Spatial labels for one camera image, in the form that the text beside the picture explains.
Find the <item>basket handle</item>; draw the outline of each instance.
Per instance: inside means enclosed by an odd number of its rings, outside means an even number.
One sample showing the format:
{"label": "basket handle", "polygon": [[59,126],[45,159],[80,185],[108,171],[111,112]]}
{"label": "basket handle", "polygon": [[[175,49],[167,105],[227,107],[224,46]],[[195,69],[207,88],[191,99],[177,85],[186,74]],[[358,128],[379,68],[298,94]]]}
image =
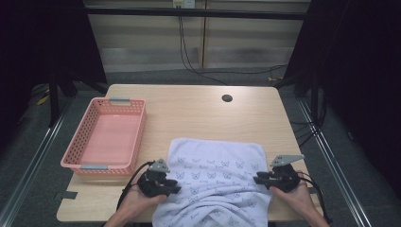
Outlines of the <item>basket handle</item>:
{"label": "basket handle", "polygon": [[80,169],[85,169],[85,170],[109,170],[109,166],[104,166],[104,165],[81,165]]}
{"label": "basket handle", "polygon": [[130,102],[129,97],[111,97],[109,98],[110,101],[117,101],[117,102]]}

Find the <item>small dark hole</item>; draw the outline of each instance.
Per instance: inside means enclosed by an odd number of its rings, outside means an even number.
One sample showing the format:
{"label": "small dark hole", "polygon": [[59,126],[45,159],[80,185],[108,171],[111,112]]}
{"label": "small dark hole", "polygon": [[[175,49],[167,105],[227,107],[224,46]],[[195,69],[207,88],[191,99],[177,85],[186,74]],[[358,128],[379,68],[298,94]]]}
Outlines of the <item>small dark hole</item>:
{"label": "small dark hole", "polygon": [[221,99],[223,99],[223,101],[225,101],[225,102],[233,101],[233,97],[230,96],[230,95],[224,95],[224,96],[221,97]]}

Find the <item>wooden table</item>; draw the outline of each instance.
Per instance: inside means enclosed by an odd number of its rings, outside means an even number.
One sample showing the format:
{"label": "wooden table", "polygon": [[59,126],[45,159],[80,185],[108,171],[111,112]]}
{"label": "wooden table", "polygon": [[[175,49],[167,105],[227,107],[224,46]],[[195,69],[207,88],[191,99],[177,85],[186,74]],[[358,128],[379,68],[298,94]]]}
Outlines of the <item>wooden table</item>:
{"label": "wooden table", "polygon": [[[233,100],[222,100],[230,95]],[[262,145],[268,164],[278,154],[300,154],[283,103],[270,87],[115,84],[108,97],[144,99],[147,121],[137,166],[166,159],[171,140],[180,137],[252,142]],[[292,164],[307,172],[305,162]],[[67,191],[78,192],[74,200],[61,202],[60,221],[105,221],[115,211],[129,178],[90,177],[74,174]],[[320,209],[316,196],[312,199]],[[136,219],[151,222],[156,207]],[[269,221],[300,219],[286,203],[273,197]]]}

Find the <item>floor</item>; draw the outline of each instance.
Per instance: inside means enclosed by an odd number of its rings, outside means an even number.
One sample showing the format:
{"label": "floor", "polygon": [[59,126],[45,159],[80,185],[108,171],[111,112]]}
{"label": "floor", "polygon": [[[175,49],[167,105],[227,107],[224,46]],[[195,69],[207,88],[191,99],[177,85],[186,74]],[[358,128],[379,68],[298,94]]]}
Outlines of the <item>floor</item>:
{"label": "floor", "polygon": [[[239,73],[264,72],[260,74],[227,74],[226,68],[213,69],[214,74],[194,74],[185,69],[108,72],[109,85],[113,83],[155,83],[155,84],[204,84],[270,86],[284,75],[285,67],[269,72],[269,68],[230,68]],[[60,159],[83,115],[90,99],[104,96],[84,84],[77,83],[78,94],[66,97],[60,94],[63,120],[59,128],[49,128],[50,104],[36,102],[42,96],[45,86],[33,91],[29,108],[13,132],[6,147],[6,155],[0,161],[0,224],[4,226],[99,226],[100,223],[61,223],[57,221],[60,205],[58,195],[65,190],[72,173],[60,167]],[[327,106],[322,132],[330,147],[324,155],[317,136],[311,135],[302,103],[305,99],[294,95],[294,87],[279,90],[288,113],[294,135],[305,155],[309,173],[324,191],[327,212],[333,219],[332,226],[397,226],[401,223],[401,202],[371,166],[356,141],[352,141],[349,130],[334,110]],[[49,134],[55,133],[51,141]],[[340,167],[346,182],[339,182],[330,165]],[[365,217],[358,217],[351,210],[359,211]],[[276,223],[276,226],[307,226],[304,221]]]}

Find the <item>gray carpet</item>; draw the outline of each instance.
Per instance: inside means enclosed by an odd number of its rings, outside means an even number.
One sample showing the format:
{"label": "gray carpet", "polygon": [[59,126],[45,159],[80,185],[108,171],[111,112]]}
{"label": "gray carpet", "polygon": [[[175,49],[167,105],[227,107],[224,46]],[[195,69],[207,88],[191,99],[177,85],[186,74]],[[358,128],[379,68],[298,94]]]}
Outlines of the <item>gray carpet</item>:
{"label": "gray carpet", "polygon": [[[268,69],[230,69],[235,72],[266,71]],[[269,77],[275,79],[282,76],[285,69],[276,70],[270,75],[264,74],[206,74],[204,76],[219,79],[229,85],[269,86],[272,84]],[[108,75],[109,84],[114,83],[154,83],[154,84],[206,84],[222,85],[212,79],[201,77],[187,70],[154,71],[138,73],[115,73]],[[91,91],[86,86],[78,84],[78,95],[74,98],[61,96],[61,105],[71,101],[61,129],[50,146],[50,149],[41,165],[39,172],[30,187],[26,198],[13,221],[12,226],[99,226],[100,223],[61,223],[56,219],[60,201],[54,196],[66,189],[72,176],[69,169],[60,166],[60,160],[77,128],[90,99],[102,94]],[[279,90],[288,118],[293,122],[305,122],[297,98],[293,94],[293,86],[283,87]],[[6,155],[0,163],[0,193],[1,205],[6,203],[12,195],[18,180],[24,174],[30,159],[40,145],[49,121],[49,103],[36,106],[32,103],[25,114],[23,121],[9,141]],[[309,127],[292,124],[299,144],[311,133]],[[328,105],[327,116],[323,124],[323,133],[330,147],[346,175],[350,185],[355,190],[367,212],[373,226],[397,226],[401,223],[401,204],[392,190],[378,172],[370,165],[364,156],[363,150],[357,142],[351,141],[347,136],[347,128],[340,118]],[[348,205],[337,186],[330,169],[324,160],[320,148],[312,137],[302,147],[306,165],[314,180],[324,190],[324,202],[328,215],[333,219],[332,226],[357,226]],[[304,221],[291,223],[277,223],[279,227],[307,226]]]}

